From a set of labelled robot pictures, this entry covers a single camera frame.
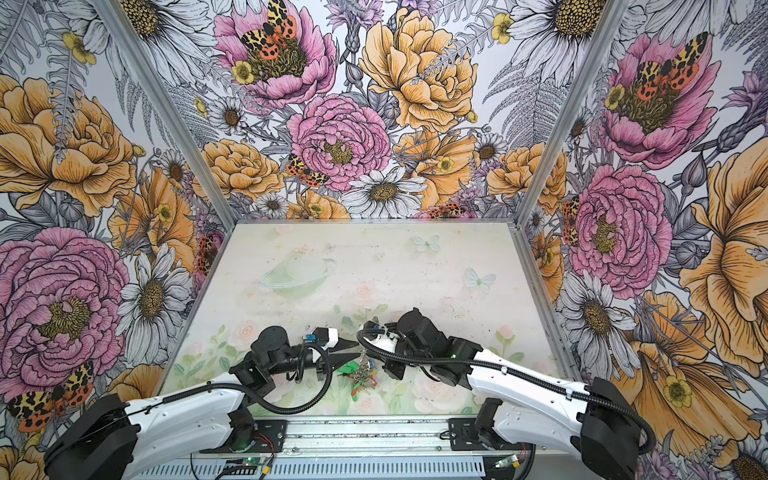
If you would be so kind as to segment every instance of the table surface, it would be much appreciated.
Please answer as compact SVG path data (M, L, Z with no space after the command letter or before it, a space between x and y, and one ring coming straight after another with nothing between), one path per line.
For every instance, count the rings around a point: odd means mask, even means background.
M268 326L283 326L291 343L316 326L354 339L374 316L395 322L414 306L446 336L557 375L506 223L246 223L220 258L162 393L229 369ZM337 377L303 414L466 414L482 404L419 369L402 381L379 370L376 380L353 401L352 382ZM320 388L313 372L298 385L285 376L275 383L266 398L279 406L301 405ZM253 414L269 415L259 406Z

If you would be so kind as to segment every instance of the green planet illustration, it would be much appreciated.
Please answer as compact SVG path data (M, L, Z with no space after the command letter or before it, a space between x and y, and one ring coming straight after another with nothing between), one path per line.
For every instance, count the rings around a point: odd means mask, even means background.
M284 298L298 300L320 288L335 271L336 261L332 258L293 255L262 275L259 286Z

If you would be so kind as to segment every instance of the cable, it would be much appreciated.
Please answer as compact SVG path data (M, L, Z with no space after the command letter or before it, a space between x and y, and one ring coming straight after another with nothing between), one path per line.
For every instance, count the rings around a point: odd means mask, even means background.
M532 443L529 443L531 446L531 454L530 456L527 453L525 454L525 464L523 465L523 470L520 472L520 477L516 478L515 480L525 480L528 477L528 474L531 473L531 468L533 468L533 459L536 456L536 445L533 445Z
M197 395L198 393L203 393L203 392L209 392L210 390L213 390L213 389L230 389L230 390L238 390L240 392L245 393L255 403L258 403L260 406L264 407L267 411L276 413L277 415L295 415L297 413L305 412L306 410L309 410L312 407L314 407L324 397L324 395L328 392L328 389L331 387L331 381L333 380L333 364L331 363L331 357L328 354L328 352L325 349L321 348L316 343L307 342L304 345L306 347L316 350L326 364L326 381L323 383L323 387L320 389L317 395L314 396L314 398L312 398L310 401L308 401L304 405L291 407L291 408L283 408L277 405L273 405L272 403L269 403L268 401L266 401L258 393L253 391L251 388L246 387L245 385L241 385L239 383L208 383L206 385L201 385L193 389L185 390L183 392L179 392L174 395L164 397L162 400L162 403L176 402L177 400L185 399L188 396Z
M467 366L480 366L486 369L493 369L501 371L502 367L506 370L506 372L509 375L516 376L520 379L525 380L526 382L533 383L536 386L540 386L541 388L550 390L552 392L558 393L560 395L566 395L566 390L564 387L561 387L559 385L555 385L554 383L547 382L546 380L539 379L538 377L535 377L533 375L529 375L525 372L521 372L520 370L514 369L507 365L501 365L499 363L494 362L485 362L483 360L469 360L469 359L447 359L447 358L416 358L411 356L404 356L399 355L398 353L392 353L388 350L381 349L375 345L373 345L371 342L368 341L368 339L365 337L366 334L375 333L380 334L381 329L361 329L357 332L357 341L360 343L360 345L366 349L367 351L373 353L374 355L378 355L382 358L394 360L396 362L400 363L412 363L414 365L467 365ZM621 405L617 405L613 402L610 402L608 400L604 400L597 396L591 396L586 393L582 392L573 392L571 394L572 398L575 398L576 400L581 400L583 402L586 402L588 404L594 405L594 406L600 406L604 409L612 410L619 415L624 416L625 418L628 418L632 420L633 422L637 423L638 426L645 432L646 440L643 445L640 446L638 450L638 455L645 455L646 453L650 452L654 449L654 446L656 445L656 434L654 433L653 428L648 424L648 422L645 421L642 417L640 417L635 411L626 409Z
M424 366L423 366L423 365L419 365L419 368L422 370L422 372L424 372L424 375L426 375L426 376L427 376L427 378L429 378L429 379L430 379L430 380L432 380L433 382L440 382L440 379L436 379L435 377L433 377L433 376L429 375L429 372L427 372L427 369L426 369L426 368L424 368Z
M192 465L192 452L190 452L190 468L192 469L192 476L194 477L194 480L200 480L200 478L197 477L197 473L194 471L194 465Z
M225 468L224 470L221 471L219 475L216 475L216 478L214 480L221 480L227 475L232 475L234 473L240 472L241 470L248 470L249 472L258 472L260 470L260 467L257 467L255 465L238 465L234 467Z

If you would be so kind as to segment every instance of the pink peony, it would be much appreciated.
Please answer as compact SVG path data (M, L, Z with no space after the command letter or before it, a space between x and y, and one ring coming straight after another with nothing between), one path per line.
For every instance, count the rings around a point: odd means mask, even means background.
M331 190L346 192L351 180L383 170L392 154L379 114L337 94L315 98L287 127L293 153L310 170L328 175Z
M699 71L681 90L660 86L647 101L637 96L641 83L637 67L645 61L663 65L685 48L672 46L672 39L659 43L658 38L642 34L619 61L608 84L603 117L597 119L600 144L616 151L629 162L643 162L651 170L666 167L680 156L707 129L716 108L706 108L712 97L720 62L711 65L712 41L706 41L698 59Z
M128 270L116 252L80 230L48 228L0 246L0 393L5 401L64 382L92 361L110 369Z
M603 165L578 201L578 246L571 248L574 270L599 277L619 299L642 293L672 244L672 226L662 216L664 194L656 177L637 165L616 171Z
M330 90L336 79L336 46L331 34L323 37L306 7L299 13L288 0L286 6L288 15L296 20L296 38L288 40L273 60L249 55L240 40L249 31L263 29L266 7L259 14L249 7L244 17L232 12L231 17L218 15L214 19L216 48L223 52L219 63L233 70L233 83L246 89L245 105L256 113L308 101Z

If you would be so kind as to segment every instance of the metal corner post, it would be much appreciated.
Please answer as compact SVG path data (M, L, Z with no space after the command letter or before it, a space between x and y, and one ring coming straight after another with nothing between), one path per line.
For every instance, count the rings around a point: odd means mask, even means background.
M528 191L525 192L523 203L515 217L517 225L524 225L531 216L533 207L544 190L547 177L552 172L552 168L554 168L554 164L558 159L558 153L563 142L565 142L568 131L576 120L581 99L587 94L587 89L594 78L595 72L611 48L611 42L621 24L624 13L629 8L629 3L630 0L607 1L598 26L594 30L592 41L589 43L584 63L581 64L574 76L571 89L565 97L565 103L560 108L558 119L554 123L549 139L547 139L544 153L541 156L541 162L533 174Z
M144 88L150 101L165 121L171 135L178 143L179 150L192 166L200 185L208 194L208 200L218 213L225 231L231 232L236 223L232 209L221 193L221 189L211 177L208 166L200 153L200 148L181 119L176 105L170 99L165 84L157 73L154 64L149 61L146 46L139 39L131 21L123 11L120 0L97 0L91 4L127 60L135 80Z

